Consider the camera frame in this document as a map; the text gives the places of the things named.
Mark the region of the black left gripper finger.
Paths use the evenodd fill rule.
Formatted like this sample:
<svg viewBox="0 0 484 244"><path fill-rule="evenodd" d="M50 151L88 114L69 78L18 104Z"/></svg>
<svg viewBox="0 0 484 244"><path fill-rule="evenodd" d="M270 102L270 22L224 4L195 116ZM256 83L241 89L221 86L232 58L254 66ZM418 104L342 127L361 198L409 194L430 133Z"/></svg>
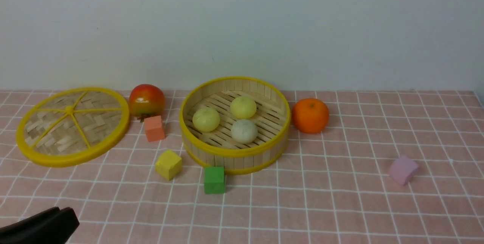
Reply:
<svg viewBox="0 0 484 244"><path fill-rule="evenodd" d="M80 223L73 208L52 207L0 229L1 244L65 244Z"/></svg>

